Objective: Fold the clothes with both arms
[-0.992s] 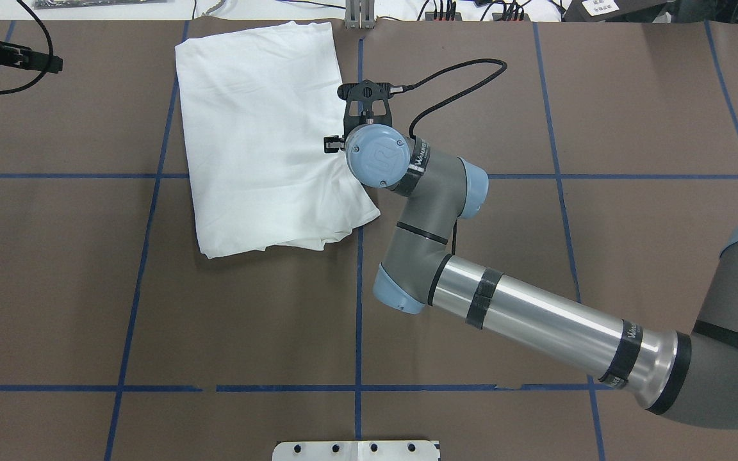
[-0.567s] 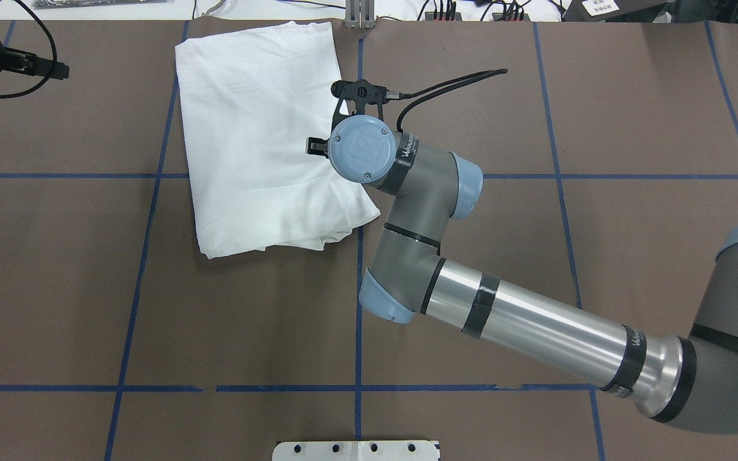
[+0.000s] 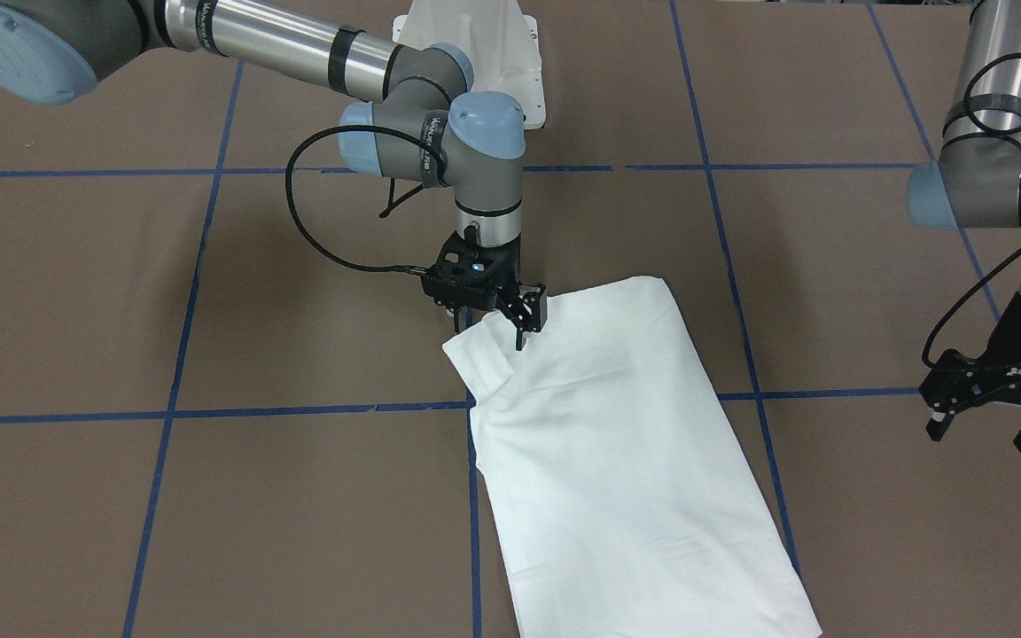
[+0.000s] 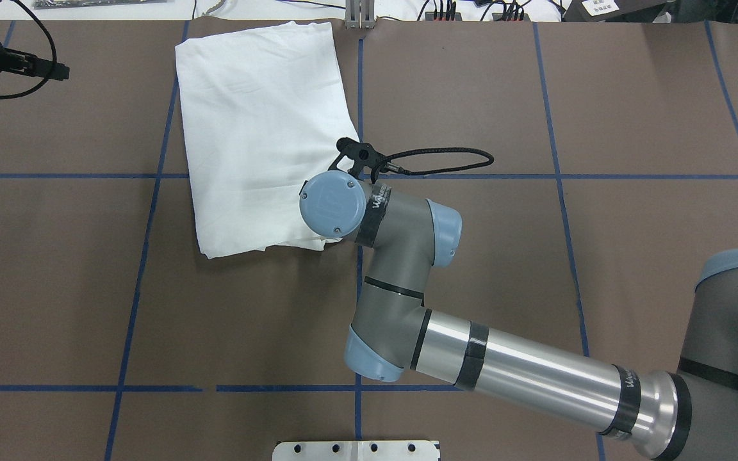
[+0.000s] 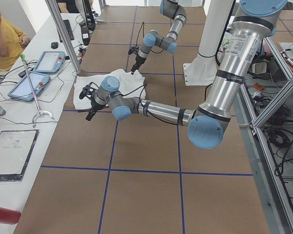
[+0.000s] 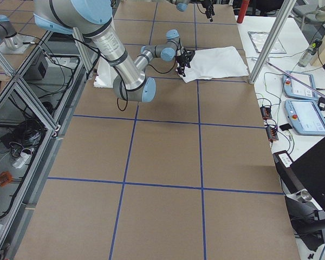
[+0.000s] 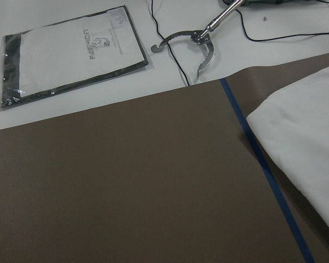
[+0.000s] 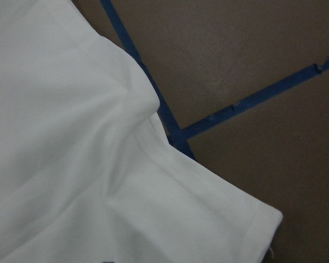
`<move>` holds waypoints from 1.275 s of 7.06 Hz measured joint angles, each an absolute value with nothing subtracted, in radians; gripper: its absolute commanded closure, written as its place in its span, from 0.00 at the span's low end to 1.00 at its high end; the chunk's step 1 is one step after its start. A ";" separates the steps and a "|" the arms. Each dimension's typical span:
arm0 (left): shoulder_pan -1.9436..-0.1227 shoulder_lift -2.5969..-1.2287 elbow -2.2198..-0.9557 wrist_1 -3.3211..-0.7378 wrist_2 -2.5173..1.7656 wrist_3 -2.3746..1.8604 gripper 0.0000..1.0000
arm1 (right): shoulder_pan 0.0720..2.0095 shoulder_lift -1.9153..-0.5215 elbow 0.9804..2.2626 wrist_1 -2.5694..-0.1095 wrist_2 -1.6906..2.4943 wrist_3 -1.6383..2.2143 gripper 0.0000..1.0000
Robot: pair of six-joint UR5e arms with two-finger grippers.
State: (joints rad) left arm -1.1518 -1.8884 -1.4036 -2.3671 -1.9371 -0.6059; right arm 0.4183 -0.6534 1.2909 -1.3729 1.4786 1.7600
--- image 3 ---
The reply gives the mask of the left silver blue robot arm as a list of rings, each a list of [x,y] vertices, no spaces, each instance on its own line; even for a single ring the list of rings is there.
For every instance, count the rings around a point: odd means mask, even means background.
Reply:
[[[978,1],[949,108],[939,157],[910,174],[908,214],[931,229],[1021,229],[1021,1]],[[995,267],[1021,258],[1021,247]],[[990,403],[1021,405],[1021,284],[975,358],[931,351],[947,312],[921,350],[928,369],[919,392],[931,408],[927,431],[943,439],[953,420]],[[1021,453],[1021,428],[1013,440]]]

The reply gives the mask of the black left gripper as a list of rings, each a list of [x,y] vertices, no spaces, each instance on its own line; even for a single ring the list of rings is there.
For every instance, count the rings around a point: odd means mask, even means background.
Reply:
[[[931,409],[925,432],[941,441],[955,415],[989,403],[1021,405],[1021,294],[1013,296],[977,359],[945,350],[918,387]],[[1014,437],[1021,454],[1021,428]]]

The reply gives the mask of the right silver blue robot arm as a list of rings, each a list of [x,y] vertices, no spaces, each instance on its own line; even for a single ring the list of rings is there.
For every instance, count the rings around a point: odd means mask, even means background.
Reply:
[[[514,97],[475,89],[456,45],[418,49],[268,1],[0,1],[0,86],[33,104],[68,104],[155,49],[202,50],[351,98],[338,126],[287,160],[286,202],[300,234],[324,250],[297,210],[294,171],[313,144],[336,138],[352,171],[410,181],[411,197],[451,190],[457,223],[428,267],[325,258],[418,277],[454,318],[497,311],[518,348],[543,330],[546,287],[521,280],[526,114]]]

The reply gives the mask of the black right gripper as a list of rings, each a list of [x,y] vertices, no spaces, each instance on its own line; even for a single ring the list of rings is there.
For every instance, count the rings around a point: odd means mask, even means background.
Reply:
[[[450,234],[437,261],[422,275],[425,295],[450,308],[454,334],[474,325],[473,309],[491,311],[510,320],[516,331],[516,351],[526,347],[527,336],[543,330],[547,322],[546,285],[521,285],[521,239],[500,246],[479,246],[456,233]]]

